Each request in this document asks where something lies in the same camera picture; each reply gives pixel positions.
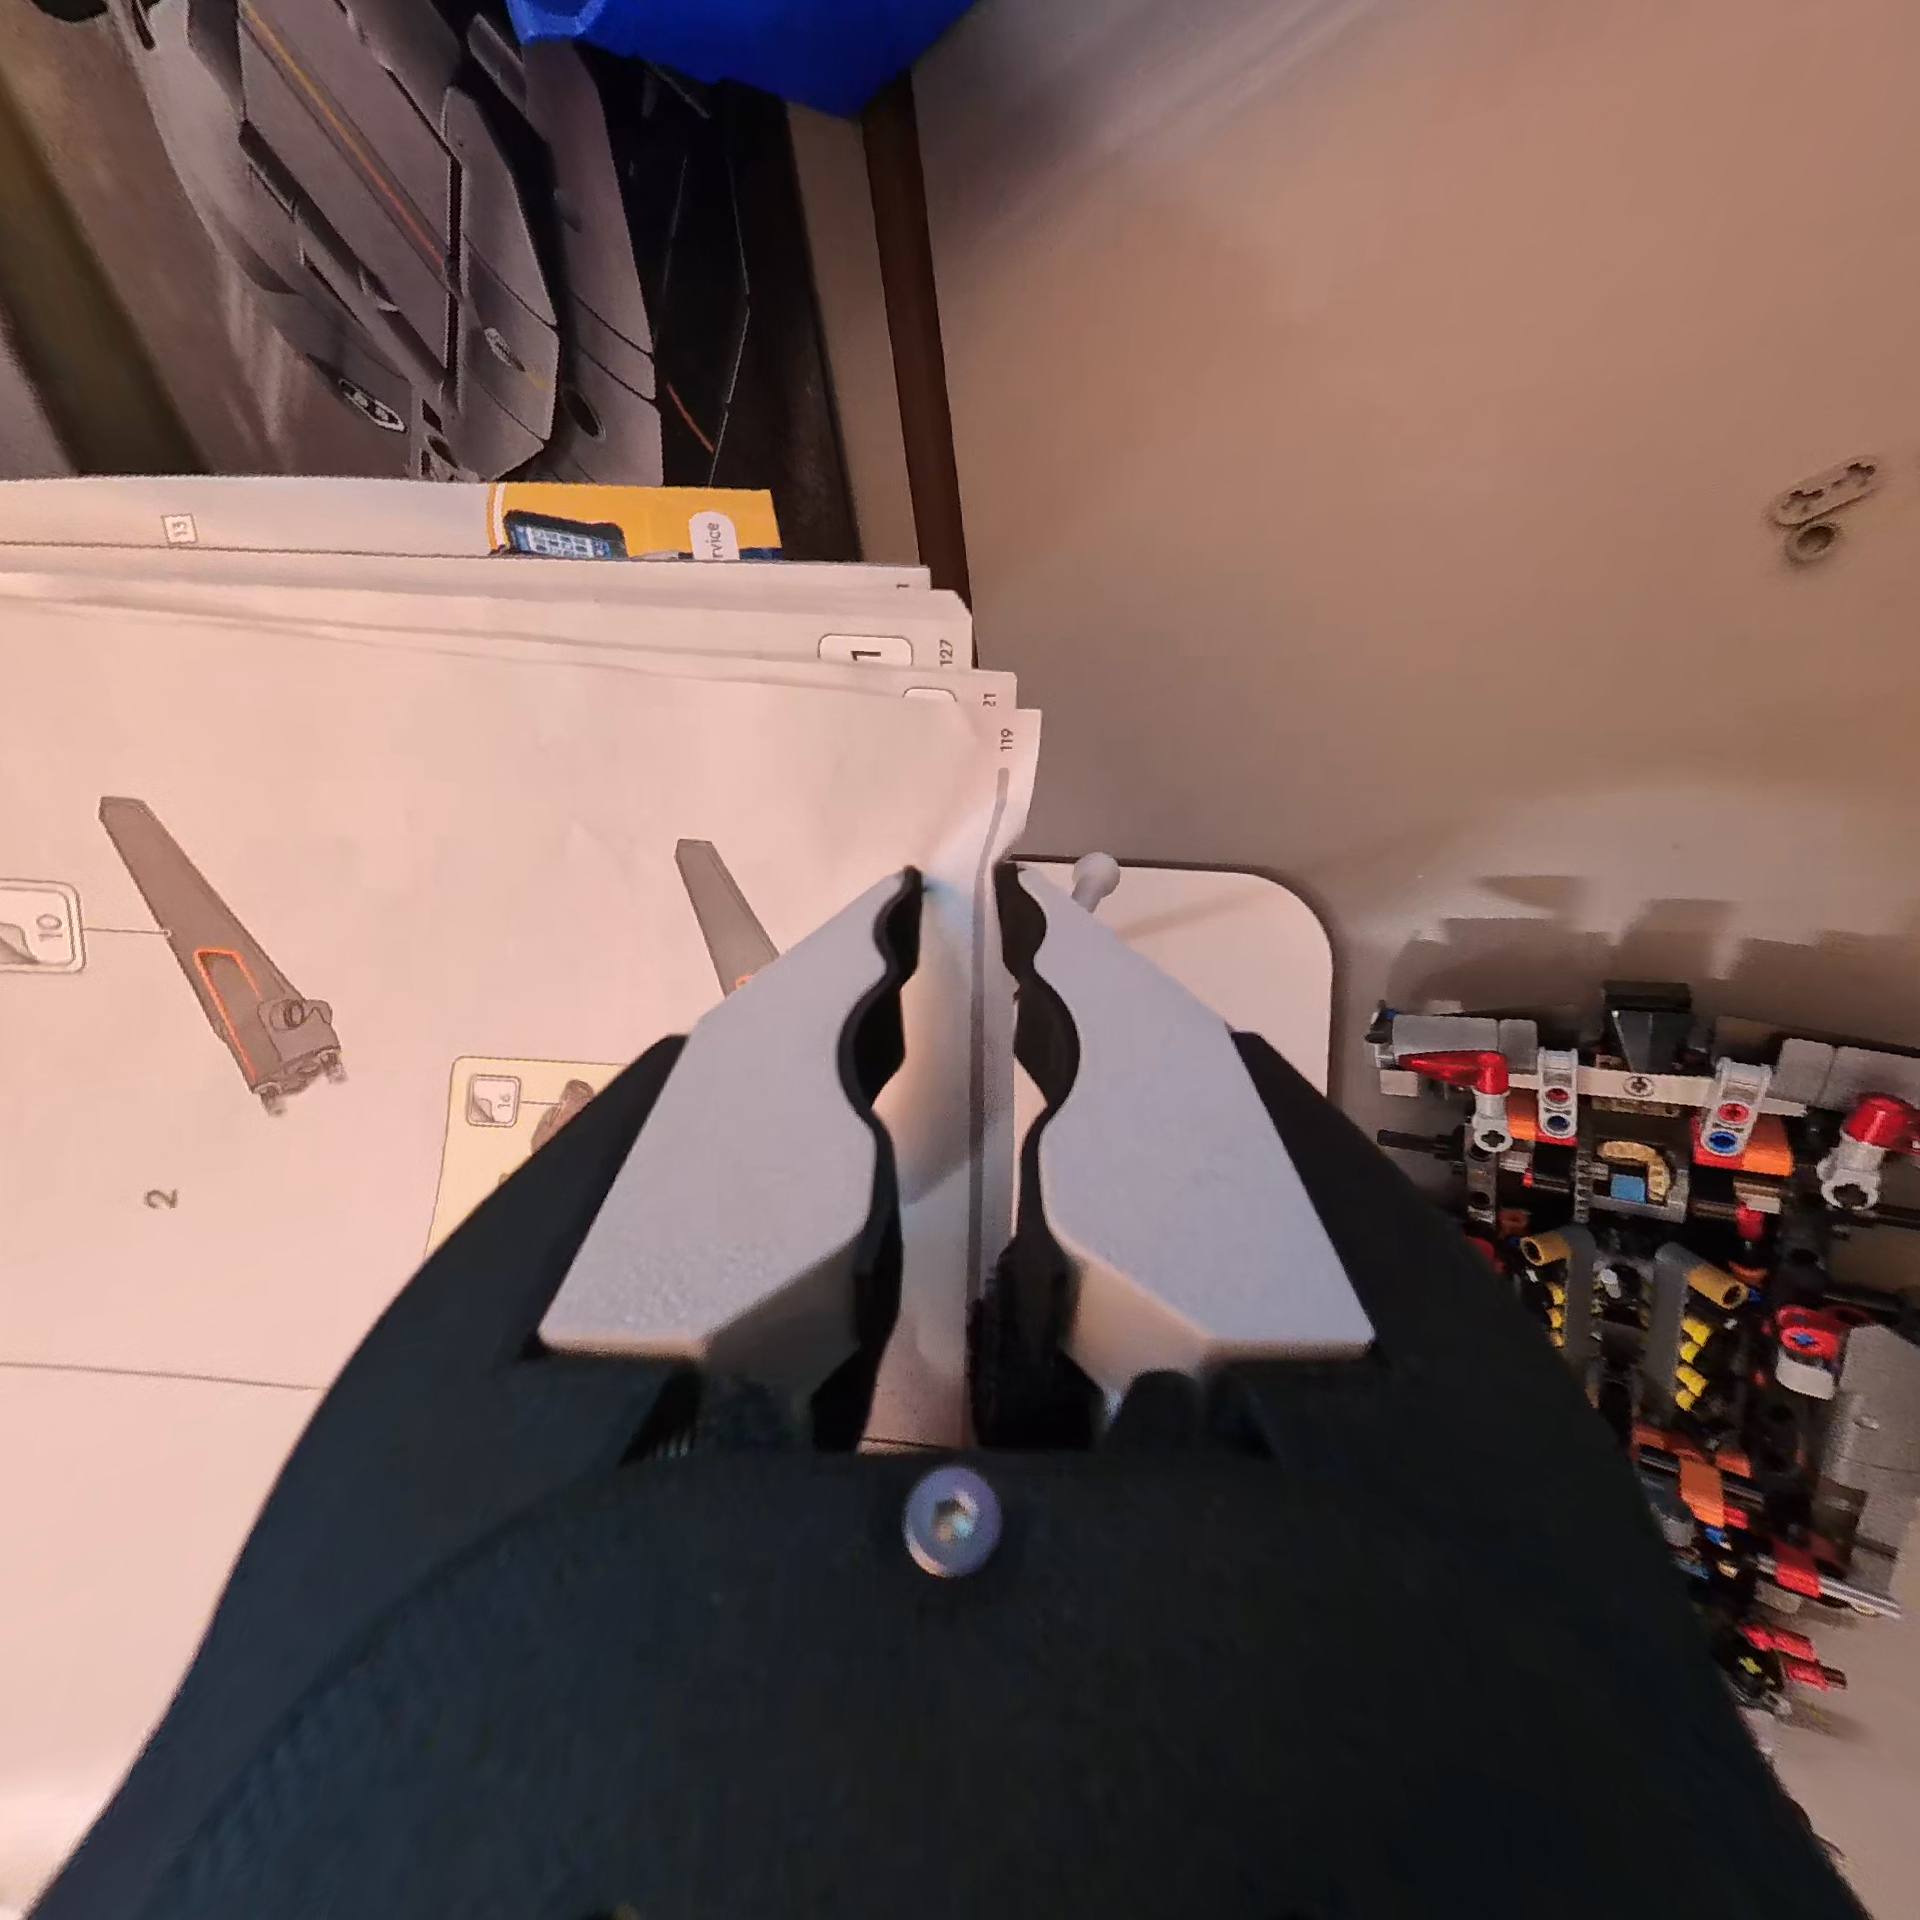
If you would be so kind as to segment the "dark grey two-hole lego piece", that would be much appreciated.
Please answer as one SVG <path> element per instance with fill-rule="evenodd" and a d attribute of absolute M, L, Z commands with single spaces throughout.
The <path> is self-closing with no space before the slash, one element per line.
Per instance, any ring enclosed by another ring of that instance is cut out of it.
<path fill-rule="evenodd" d="M 1777 495 L 1767 508 L 1767 516 L 1782 531 L 1827 523 L 1840 510 L 1870 497 L 1879 486 L 1879 474 L 1881 459 L 1875 456 L 1860 456 L 1836 468 L 1824 468 Z"/>

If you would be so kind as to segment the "blue plastic bin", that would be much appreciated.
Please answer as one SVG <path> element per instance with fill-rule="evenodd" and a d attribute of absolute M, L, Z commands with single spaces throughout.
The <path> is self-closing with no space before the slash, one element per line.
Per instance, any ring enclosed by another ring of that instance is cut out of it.
<path fill-rule="evenodd" d="M 573 42 L 700 83 L 856 117 L 969 1 L 511 1 L 523 45 Z"/>

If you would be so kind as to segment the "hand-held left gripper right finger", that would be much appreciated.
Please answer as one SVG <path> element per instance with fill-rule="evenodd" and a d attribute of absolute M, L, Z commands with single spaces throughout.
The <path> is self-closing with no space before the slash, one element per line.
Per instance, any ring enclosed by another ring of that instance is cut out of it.
<path fill-rule="evenodd" d="M 1042 1109 L 994 1267 L 994 1426 L 1091 1427 L 1155 1373 L 1363 1357 L 1373 1322 L 1227 1021 L 1050 877 L 1008 863 L 997 902 Z"/>

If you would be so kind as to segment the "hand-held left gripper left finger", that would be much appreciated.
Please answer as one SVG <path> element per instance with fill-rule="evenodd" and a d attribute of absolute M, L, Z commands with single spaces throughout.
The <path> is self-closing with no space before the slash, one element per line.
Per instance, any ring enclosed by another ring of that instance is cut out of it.
<path fill-rule="evenodd" d="M 750 1382 L 816 1442 L 856 1442 L 901 1306 L 876 1097 L 905 1061 L 923 878 L 879 881 L 782 953 L 729 870 L 681 878 L 724 996 L 683 1037 L 539 1339 Z"/>

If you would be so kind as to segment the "black box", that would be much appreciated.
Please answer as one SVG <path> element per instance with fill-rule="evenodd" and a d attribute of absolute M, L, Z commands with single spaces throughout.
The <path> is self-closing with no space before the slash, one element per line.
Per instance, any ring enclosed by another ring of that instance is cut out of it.
<path fill-rule="evenodd" d="M 788 108 L 508 4 L 3 4 L 3 178 L 135 403 L 93 472 L 761 491 L 860 560 Z"/>

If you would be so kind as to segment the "lego instruction booklet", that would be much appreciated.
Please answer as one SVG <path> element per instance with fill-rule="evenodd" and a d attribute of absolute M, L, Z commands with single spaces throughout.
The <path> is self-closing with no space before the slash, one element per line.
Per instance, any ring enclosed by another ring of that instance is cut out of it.
<path fill-rule="evenodd" d="M 1042 721 L 755 495 L 3 482 L 3 1916 L 175 1694 L 303 1420 L 632 1057 Z"/>

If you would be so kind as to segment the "large lego car chassis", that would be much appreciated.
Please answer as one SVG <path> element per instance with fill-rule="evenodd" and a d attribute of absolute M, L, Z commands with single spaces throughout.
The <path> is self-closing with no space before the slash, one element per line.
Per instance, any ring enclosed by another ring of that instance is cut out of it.
<path fill-rule="evenodd" d="M 1634 1465 L 1740 1708 L 1847 1684 L 1805 1626 L 1897 1620 L 1916 1530 L 1916 1292 L 1836 1275 L 1916 1236 L 1918 1057 L 1710 1019 L 1609 981 L 1589 1021 L 1381 1002 L 1363 1042 L 1440 1133 L 1379 1132 L 1450 1177 L 1468 1245 Z"/>

